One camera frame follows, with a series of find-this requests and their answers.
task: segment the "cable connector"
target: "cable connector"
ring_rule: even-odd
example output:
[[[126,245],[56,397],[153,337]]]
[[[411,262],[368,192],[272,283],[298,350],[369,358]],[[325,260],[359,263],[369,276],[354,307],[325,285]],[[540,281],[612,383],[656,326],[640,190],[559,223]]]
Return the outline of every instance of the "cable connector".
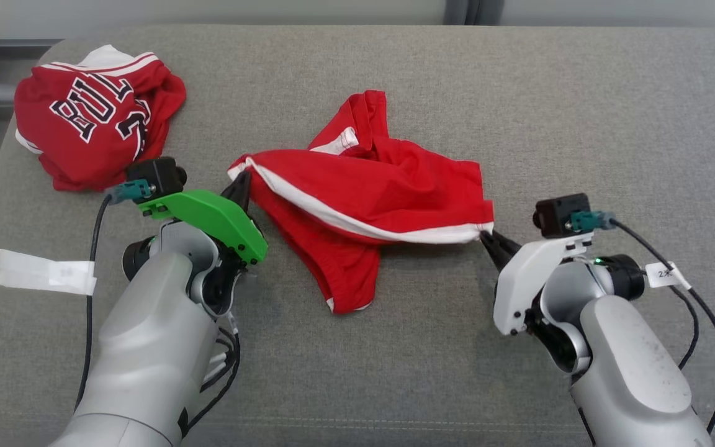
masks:
[[[574,232],[590,232],[596,229],[612,230],[616,226],[611,223],[615,217],[613,212],[581,211],[570,215],[570,229]]]
[[[104,192],[112,196],[111,204],[119,204],[124,201],[147,199],[155,190],[156,188],[151,187],[147,180],[140,179],[116,184],[108,187]]]

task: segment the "gray couch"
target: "gray couch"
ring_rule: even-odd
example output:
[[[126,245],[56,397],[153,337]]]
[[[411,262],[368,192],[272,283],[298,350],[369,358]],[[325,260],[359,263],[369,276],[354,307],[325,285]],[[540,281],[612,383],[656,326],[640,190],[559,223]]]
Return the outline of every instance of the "gray couch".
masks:
[[[238,155],[304,147],[349,94],[385,90],[392,136],[482,164],[499,231],[534,240],[534,202],[587,192],[675,260],[715,311],[715,30],[159,25],[66,40],[43,60],[78,62],[103,43],[154,51],[185,81],[164,153],[188,187],[221,190]],[[54,191],[14,129],[0,155],[0,248],[84,260],[101,196]],[[494,328],[497,272],[479,243],[388,247],[374,303],[335,317],[256,218],[270,254],[260,294],[236,303],[241,369],[187,445],[590,444],[544,348]],[[127,285],[123,249],[154,232],[130,204],[107,212],[96,331]],[[621,232],[594,250],[653,260]],[[683,356],[683,304],[663,289],[637,303]],[[83,347],[83,297],[0,287],[0,445],[59,435]],[[706,420],[715,336],[704,317],[685,374]]]

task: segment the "white trim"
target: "white trim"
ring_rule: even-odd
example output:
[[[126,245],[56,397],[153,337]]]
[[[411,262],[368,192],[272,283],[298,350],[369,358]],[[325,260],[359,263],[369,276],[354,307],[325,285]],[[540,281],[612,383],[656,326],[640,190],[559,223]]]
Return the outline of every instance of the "white trim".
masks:
[[[35,155],[41,155],[43,153],[42,150],[37,149],[37,146],[34,143],[24,138],[24,136],[20,134],[18,129],[15,130],[15,139],[20,142],[20,145],[26,147],[29,152],[34,153]]]
[[[324,300],[324,302],[327,303],[327,307],[329,307],[330,312],[332,312],[333,309],[335,308],[335,300],[330,297],[330,298],[327,298],[327,300]],[[370,302],[367,305],[364,305],[363,307],[358,307],[357,309],[352,309],[352,311],[350,311],[350,312],[357,312],[358,310],[363,310],[363,309],[369,307],[371,305],[371,303],[373,303],[373,302],[374,302],[374,300],[370,300]]]
[[[130,54],[118,51],[112,45],[104,45],[88,53],[85,59],[83,59],[82,62],[79,62],[78,65],[66,62],[51,62],[41,66],[52,69],[70,68],[73,71],[115,70],[117,68],[124,68],[125,66],[147,56],[156,57],[156,55],[150,51],[142,53],[137,57],[133,57]]]
[[[347,127],[333,141],[326,145],[317,145],[309,150],[312,152],[332,153],[332,155],[341,155],[341,152],[358,145],[358,137],[355,135],[355,130],[352,127]]]
[[[78,65],[71,65],[71,63],[62,63],[62,62],[52,62],[52,63],[47,63],[47,65],[42,65],[42,68],[49,68],[52,70],[62,70],[62,71],[82,71],[83,73],[87,73],[90,71],[91,73],[96,73],[99,75],[106,75],[106,76],[122,76],[127,73],[134,73],[134,71],[140,70],[141,68],[144,68],[146,65],[148,65],[151,62],[154,62],[156,60],[159,60],[158,57],[156,56],[148,56],[145,57],[138,62],[130,62],[128,63],[127,66],[121,65],[122,68],[113,68],[113,69],[105,69],[105,68],[85,68],[85,67],[79,67]]]
[[[271,170],[256,164],[250,156],[239,165],[228,169],[228,176],[231,180],[245,170],[247,166],[252,166],[253,170],[261,176],[269,189],[278,196],[283,197],[290,203],[295,204],[300,209],[314,215],[324,223],[344,231],[363,235],[364,237],[378,238],[378,240],[400,241],[408,243],[466,243],[476,240],[479,232],[493,232],[493,222],[485,223],[463,223],[461,225],[451,225],[448,227],[425,228],[413,232],[390,232],[382,228],[373,227],[368,223],[361,222],[349,215],[338,212],[327,206],[316,197],[293,186],[286,179],[273,173]]]

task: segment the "paper label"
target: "paper label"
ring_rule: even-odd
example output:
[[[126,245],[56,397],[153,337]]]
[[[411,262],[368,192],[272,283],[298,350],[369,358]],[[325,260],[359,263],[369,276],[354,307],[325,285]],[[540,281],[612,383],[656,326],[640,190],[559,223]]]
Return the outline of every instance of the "paper label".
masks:
[[[52,261],[0,250],[0,286],[92,295],[93,271],[90,261]]]
[[[667,269],[662,263],[652,263],[644,266],[644,271],[647,272],[647,280],[650,282],[650,287],[677,286],[680,284],[680,276],[675,263],[669,263],[672,266],[672,271]]]

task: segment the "black cable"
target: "black cable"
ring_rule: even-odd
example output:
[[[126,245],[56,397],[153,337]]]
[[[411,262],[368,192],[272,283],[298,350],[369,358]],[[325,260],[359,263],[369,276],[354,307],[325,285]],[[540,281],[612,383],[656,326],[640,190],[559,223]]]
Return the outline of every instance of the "black cable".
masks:
[[[99,214],[96,216],[96,225],[93,226],[93,240],[90,243],[90,262],[94,263],[96,261],[96,252],[99,249],[99,232],[101,231],[101,221],[104,218],[104,211],[107,210],[107,206],[112,200],[112,196],[108,195],[101,202],[101,207],[99,208]],[[88,329],[87,329],[87,341],[84,346],[84,368],[82,368],[82,382],[79,384],[79,394],[76,396],[76,405],[73,407],[74,410],[79,408],[80,402],[82,402],[82,396],[84,396],[84,388],[88,384],[88,374],[90,374],[90,357],[93,350],[93,296],[88,295]]]
[[[672,264],[670,264],[669,261],[667,261],[666,258],[664,258],[658,251],[656,251],[655,248],[653,248],[652,245],[647,243],[647,241],[644,240],[643,237],[638,235],[636,232],[634,232],[628,226],[624,225],[623,223],[621,223],[620,221],[618,221],[616,219],[609,219],[608,221],[611,224],[619,227],[619,229],[626,232],[631,237],[635,238],[635,240],[638,241],[638,243],[642,244],[642,246],[644,246],[644,248],[646,248],[647,251],[652,253],[653,256],[657,260],[659,260],[664,266],[666,266],[667,269],[669,269],[669,271],[673,271],[673,269],[675,269],[675,268],[673,268]],[[713,314],[713,311],[711,311],[711,309],[708,307],[708,305],[704,302],[703,298],[700,297],[700,295],[697,293],[697,291],[695,291],[695,289],[693,287],[688,289],[688,291],[689,291],[689,294],[691,294],[691,296],[693,298],[695,298],[695,301],[697,302],[697,304],[700,305],[701,308],[703,308],[703,312],[708,316],[708,319],[710,320],[710,322],[713,325],[713,328],[715,329],[715,315]],[[713,409],[713,414],[711,414],[710,420],[708,421],[708,433],[709,434],[711,432],[713,432],[713,427],[715,427],[715,408]]]
[[[206,382],[204,382],[203,385],[201,385],[201,393],[215,385],[216,382],[219,381],[219,379],[225,377],[225,374],[228,374],[228,371],[230,371],[230,369],[233,368],[233,365],[235,365],[236,363],[236,356],[232,356],[233,350],[230,349],[230,345],[228,345],[226,340],[217,340],[217,343],[220,343],[221,345],[226,345],[228,347],[228,350],[226,351],[227,357],[225,359],[225,367],[222,368],[222,370],[220,370],[219,372],[217,372],[216,376],[212,377],[211,379],[208,379]]]
[[[228,340],[230,340],[231,345],[236,345],[235,337],[233,337],[233,335],[231,333],[229,333],[222,327],[218,327],[218,329],[219,329],[219,333],[226,336],[228,338]]]
[[[235,336],[233,336],[233,348],[235,349],[235,350],[233,350],[233,353],[235,354],[236,362],[233,363],[233,372],[230,374],[230,377],[228,378],[228,382],[226,382],[225,387],[222,387],[222,390],[219,391],[217,396],[215,398],[211,399],[211,402],[209,402],[209,404],[206,405],[206,407],[204,409],[202,409],[200,411],[200,413],[198,413],[195,416],[195,418],[192,418],[192,420],[189,422],[189,424],[187,424],[187,432],[189,430],[191,430],[192,427],[195,426],[195,424],[200,422],[202,417],[205,416],[206,413],[208,413],[209,410],[211,410],[214,407],[214,405],[216,405],[217,402],[220,401],[220,399],[222,399],[222,396],[224,396],[228,392],[228,390],[230,390],[230,386],[233,385],[233,380],[236,379],[236,372],[239,370],[239,362],[241,361],[241,345],[239,345],[239,334],[238,333],[235,334]]]
[[[679,291],[675,286],[669,286],[669,289],[684,303],[686,303],[686,308],[689,309],[689,314],[691,314],[693,326],[695,326],[695,329],[693,329],[693,336],[691,337],[691,345],[689,345],[688,351],[686,351],[686,354],[684,354],[683,359],[680,360],[680,364],[678,365],[678,368],[683,369],[691,358],[691,355],[695,353],[695,348],[697,348],[697,341],[700,339],[700,320],[698,319],[697,311],[695,311],[695,307],[691,305],[689,298],[687,298],[687,296],[684,295],[683,292]]]

